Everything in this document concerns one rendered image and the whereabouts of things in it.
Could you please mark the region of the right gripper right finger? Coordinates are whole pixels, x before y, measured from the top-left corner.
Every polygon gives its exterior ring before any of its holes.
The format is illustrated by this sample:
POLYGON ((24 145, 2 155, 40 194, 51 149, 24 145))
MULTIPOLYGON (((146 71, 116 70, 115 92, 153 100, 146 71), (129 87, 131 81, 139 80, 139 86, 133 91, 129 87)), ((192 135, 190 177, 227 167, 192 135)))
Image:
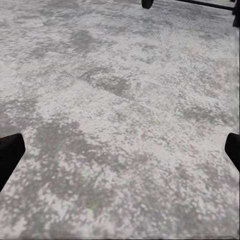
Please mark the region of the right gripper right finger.
POLYGON ((224 150, 237 170, 240 172, 240 135, 229 133, 224 150))

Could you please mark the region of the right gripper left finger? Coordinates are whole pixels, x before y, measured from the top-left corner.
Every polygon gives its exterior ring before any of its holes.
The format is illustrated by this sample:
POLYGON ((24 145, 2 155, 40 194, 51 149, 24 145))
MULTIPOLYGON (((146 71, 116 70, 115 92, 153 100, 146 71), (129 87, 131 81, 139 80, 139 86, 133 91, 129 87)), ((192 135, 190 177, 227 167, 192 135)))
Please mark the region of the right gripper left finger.
POLYGON ((0 192, 26 152, 21 133, 0 138, 0 192))

